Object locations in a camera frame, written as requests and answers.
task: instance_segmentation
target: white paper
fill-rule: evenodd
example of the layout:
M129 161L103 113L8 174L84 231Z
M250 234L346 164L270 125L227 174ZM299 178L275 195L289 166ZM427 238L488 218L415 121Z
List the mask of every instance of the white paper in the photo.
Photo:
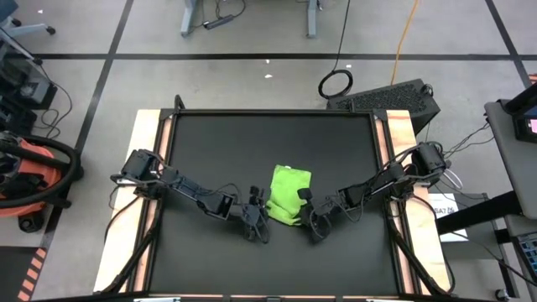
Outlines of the white paper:
M457 203L454 201L455 196L453 194L429 194L429 203L435 208L436 218L449 215L453 212L459 211ZM468 236L466 230L456 231L457 234ZM448 233L440 236L441 242L465 242L466 238L459 237L457 235Z

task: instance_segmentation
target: orange and black tape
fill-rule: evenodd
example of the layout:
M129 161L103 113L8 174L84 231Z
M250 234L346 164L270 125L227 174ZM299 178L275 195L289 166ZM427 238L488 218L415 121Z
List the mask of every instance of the orange and black tape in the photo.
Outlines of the orange and black tape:
M26 272L26 278L24 278L23 284L18 292L17 298L19 301L30 301L32 298L46 256L47 252L43 248L38 248L37 251L35 251L35 255Z

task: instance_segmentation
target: wooden board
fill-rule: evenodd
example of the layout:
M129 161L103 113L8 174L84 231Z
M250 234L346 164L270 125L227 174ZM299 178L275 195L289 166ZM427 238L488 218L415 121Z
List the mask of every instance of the wooden board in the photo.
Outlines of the wooden board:
M133 149L146 148L153 149L154 140L159 124L160 110L140 110L134 123L131 142L128 147L127 156ZM412 123L409 113L406 111L388 111L388 126L394 146L394 153L397 154L409 147L416 145ZM167 138L170 123L165 124L163 138ZM386 147L385 137L383 135L383 124L376 122L380 151L383 162L388 160L388 150ZM163 140L159 153L164 157L167 141ZM428 191L425 188L416 186L414 192L417 196L428 200ZM134 198L132 188L121 188L118 190L116 198L116 208L121 209ZM134 204L130 209L125 211L112 225L108 233L108 239L102 254L101 265L97 275L95 291L106 288L121 271L123 265L133 252L133 247L138 230L139 217L142 209L142 201ZM406 206L407 217L409 220L410 236L413 240L414 252L421 261L429 274L443 288L449 289L450 283L444 264L444 258L441 251L440 239L436 230L434 215L429 208L418 200L409 200ZM149 216L146 224L146 230L149 227L154 214L154 203L149 207ZM400 227L400 221L396 220L397 227ZM147 263L147 253L142 256L138 264L137 279L134 283L135 290L141 290L143 278L145 277L145 267ZM405 256L399 250L399 261L404 280L404 289L407 293L413 293L412 280L410 277L409 264ZM424 294L428 293L426 288L421 285Z

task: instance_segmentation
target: wooden table frame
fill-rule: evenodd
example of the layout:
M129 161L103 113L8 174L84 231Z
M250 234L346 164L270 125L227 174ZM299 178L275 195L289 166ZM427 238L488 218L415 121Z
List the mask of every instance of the wooden table frame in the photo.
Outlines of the wooden table frame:
M380 120L375 122L378 134L379 150L381 152L383 162L389 159L390 155L398 154L401 151L406 150L416 145L414 131L410 116L407 111L386 111L388 121L385 123L388 125L388 129L385 130L383 123ZM159 154L165 158L167 156L168 141L166 139L161 140L161 144L157 146L159 142L158 138L168 138L169 132L172 129L172 118L167 117L162 121L161 130L159 132L161 111L160 110L139 110L136 116L136 120L133 127L133 133L131 136L130 144L128 145L127 157L130 155L133 149L145 148L155 149L159 151ZM408 157L404 164L411 161ZM415 186L414 193L428 200L428 190L423 187ZM133 188L120 188L117 191L115 211L112 215L115 215L120 209L122 209L127 203L129 203L135 195L133 194ZM149 229L154 217L156 201L148 201L149 206L145 208L147 211L147 218L145 219L145 231ZM140 217L143 209L143 200L138 200L129 209L120 215L110 227L108 232L107 241L105 243L104 250L102 252L101 264L96 277L96 283L94 291L99 291L106 288L121 271L124 264L128 261L133 253L137 241L138 225L140 224ZM398 213L398 207L395 203L392 204L392 212ZM401 231L401 220L395 219L397 228ZM441 249L440 238L436 230L434 214L430 209L418 200L408 200L406 205L406 225L411 238L412 248L414 254L421 261L427 272L435 281L445 290L449 289L450 281L446 271L446 265L444 263L444 256ZM130 281L130 287L134 291L141 291L144 288L145 274L148 266L149 248L146 249L141 257L135 280ZM409 269L409 263L406 257L399 249L399 266L403 279L404 292L407 294L418 294L416 291L421 291L422 294L428 294L425 286L420 282L413 279L413 274ZM122 291L127 288L127 285L122 287ZM207 298L222 297L219 294L216 295L202 295ZM243 296L233 295L233 298L261 298L259 296ZM309 296L293 296L293 298L313 298ZM334 299L334 296L316 296L317 299ZM344 299L356 299L364 298L357 296L345 296Z

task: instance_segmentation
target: green cloth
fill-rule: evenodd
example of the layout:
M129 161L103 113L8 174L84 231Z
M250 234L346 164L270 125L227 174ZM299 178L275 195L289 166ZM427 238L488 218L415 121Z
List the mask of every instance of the green cloth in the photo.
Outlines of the green cloth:
M305 200L301 200L298 189L309 188L311 172L291 169L279 164L274 169L271 193L267 202L268 215L286 225L294 226L299 222L297 215Z

